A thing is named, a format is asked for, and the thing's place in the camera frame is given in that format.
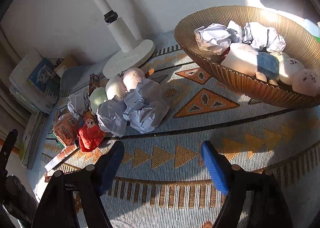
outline silver bolt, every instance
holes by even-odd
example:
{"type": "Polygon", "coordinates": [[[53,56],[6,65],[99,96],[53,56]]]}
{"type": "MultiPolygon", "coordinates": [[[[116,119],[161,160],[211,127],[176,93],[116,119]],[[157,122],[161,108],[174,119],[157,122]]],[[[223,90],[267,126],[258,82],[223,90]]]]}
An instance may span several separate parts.
{"type": "Polygon", "coordinates": [[[231,168],[235,171],[239,171],[241,169],[241,167],[238,164],[233,164],[231,168]]]}
{"type": "Polygon", "coordinates": [[[92,171],[92,170],[94,170],[94,165],[93,165],[93,164],[87,165],[87,166],[85,167],[85,169],[86,169],[87,171],[92,171]]]}
{"type": "Polygon", "coordinates": [[[264,171],[264,173],[265,173],[266,175],[272,175],[272,171],[269,170],[269,169],[266,169],[266,170],[264,171]]]}
{"type": "Polygon", "coordinates": [[[61,170],[58,170],[58,171],[56,171],[56,172],[54,173],[54,176],[59,177],[59,176],[61,176],[61,174],[62,174],[62,171],[61,171],[61,170]]]}

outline bowl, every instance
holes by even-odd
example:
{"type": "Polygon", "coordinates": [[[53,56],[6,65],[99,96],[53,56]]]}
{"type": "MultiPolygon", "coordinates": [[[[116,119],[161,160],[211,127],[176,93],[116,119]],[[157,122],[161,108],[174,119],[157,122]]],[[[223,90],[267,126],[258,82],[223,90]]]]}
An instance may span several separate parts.
{"type": "Polygon", "coordinates": [[[194,29],[212,23],[228,25],[233,20],[244,27],[247,22],[259,22],[274,27],[284,37],[284,52],[299,60],[307,69],[320,76],[320,43],[294,21],[268,10],[248,6],[219,6],[201,10],[182,19],[174,37],[184,52],[203,70],[236,92],[273,106],[311,108],[320,105],[320,96],[311,97],[292,91],[291,86],[276,86],[249,75],[221,66],[223,57],[199,49],[194,29]]]}

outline red fabric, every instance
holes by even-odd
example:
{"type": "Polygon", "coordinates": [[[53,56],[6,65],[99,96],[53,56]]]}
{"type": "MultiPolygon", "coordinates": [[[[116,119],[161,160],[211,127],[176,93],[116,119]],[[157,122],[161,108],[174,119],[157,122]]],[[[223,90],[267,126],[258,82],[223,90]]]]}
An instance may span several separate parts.
{"type": "Polygon", "coordinates": [[[91,152],[96,149],[102,142],[105,134],[96,123],[92,113],[88,111],[77,130],[81,151],[91,152]]]}

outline orange box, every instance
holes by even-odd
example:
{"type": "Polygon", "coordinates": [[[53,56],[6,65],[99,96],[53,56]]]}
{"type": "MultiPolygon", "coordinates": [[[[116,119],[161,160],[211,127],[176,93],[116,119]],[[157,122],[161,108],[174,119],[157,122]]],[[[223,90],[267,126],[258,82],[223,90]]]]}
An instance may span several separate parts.
{"type": "Polygon", "coordinates": [[[54,125],[52,132],[63,146],[68,147],[77,138],[76,127],[77,120],[72,114],[64,114],[54,125]]]}

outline barcode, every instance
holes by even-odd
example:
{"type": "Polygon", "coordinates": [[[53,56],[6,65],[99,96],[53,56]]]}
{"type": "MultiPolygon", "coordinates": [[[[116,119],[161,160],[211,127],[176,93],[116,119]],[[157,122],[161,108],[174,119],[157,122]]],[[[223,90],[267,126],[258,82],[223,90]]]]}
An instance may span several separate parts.
{"type": "Polygon", "coordinates": [[[70,124],[71,124],[72,126],[75,126],[76,123],[77,123],[76,120],[75,120],[75,118],[73,118],[72,116],[69,117],[68,121],[70,122],[70,124]]]}

